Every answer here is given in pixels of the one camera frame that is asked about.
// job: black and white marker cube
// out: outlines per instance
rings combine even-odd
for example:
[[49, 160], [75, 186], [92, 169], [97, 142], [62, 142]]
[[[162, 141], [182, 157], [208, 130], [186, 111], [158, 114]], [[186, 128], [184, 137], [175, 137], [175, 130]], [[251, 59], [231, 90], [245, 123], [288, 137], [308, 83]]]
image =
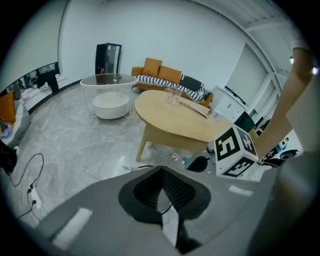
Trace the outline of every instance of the black and white marker cube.
[[237, 178], [258, 156], [250, 135], [235, 124], [214, 137], [216, 175]]

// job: wall baseboard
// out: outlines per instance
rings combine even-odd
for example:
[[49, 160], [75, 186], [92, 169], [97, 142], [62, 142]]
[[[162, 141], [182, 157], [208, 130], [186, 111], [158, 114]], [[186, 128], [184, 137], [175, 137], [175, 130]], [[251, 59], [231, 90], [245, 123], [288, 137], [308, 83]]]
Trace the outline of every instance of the wall baseboard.
[[64, 90], [72, 87], [72, 86], [75, 86], [77, 84], [80, 83], [82, 79], [78, 80], [78, 81], [74, 81], [72, 83], [69, 83], [67, 84], [66, 86], [62, 87], [62, 88], [59, 88], [59, 90], [57, 92], [52, 92], [50, 93], [47, 97], [43, 98], [42, 100], [40, 100], [37, 104], [35, 104], [32, 108], [30, 108], [28, 110], [29, 114], [31, 114], [32, 112], [34, 112], [37, 108], [39, 108], [43, 103], [45, 103], [47, 100], [51, 99], [53, 96], [63, 92]]

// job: power strip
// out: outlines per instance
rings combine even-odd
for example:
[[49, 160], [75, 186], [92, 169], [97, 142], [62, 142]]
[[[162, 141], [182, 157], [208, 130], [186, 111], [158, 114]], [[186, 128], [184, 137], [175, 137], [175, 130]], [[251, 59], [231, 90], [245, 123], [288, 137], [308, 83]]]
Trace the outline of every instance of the power strip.
[[30, 196], [31, 196], [32, 200], [36, 201], [36, 204], [35, 204], [36, 208], [40, 210], [42, 208], [43, 201], [42, 201], [36, 187], [33, 187], [31, 189]]

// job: white cabinet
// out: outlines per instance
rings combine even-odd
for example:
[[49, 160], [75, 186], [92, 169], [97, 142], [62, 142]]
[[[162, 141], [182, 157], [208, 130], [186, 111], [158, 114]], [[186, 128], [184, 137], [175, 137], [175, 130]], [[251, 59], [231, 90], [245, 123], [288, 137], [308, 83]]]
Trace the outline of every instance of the white cabinet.
[[244, 105], [239, 103], [223, 88], [217, 87], [212, 93], [213, 101], [210, 107], [223, 115], [231, 123], [234, 123], [246, 110]]

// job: white round table base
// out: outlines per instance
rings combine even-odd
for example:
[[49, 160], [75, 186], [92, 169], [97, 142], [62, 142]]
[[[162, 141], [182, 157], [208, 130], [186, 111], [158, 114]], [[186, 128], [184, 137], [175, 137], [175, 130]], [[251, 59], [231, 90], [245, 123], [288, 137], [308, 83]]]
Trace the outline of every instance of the white round table base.
[[130, 109], [130, 99], [120, 92], [106, 92], [96, 96], [93, 101], [95, 114], [102, 119], [123, 117]]

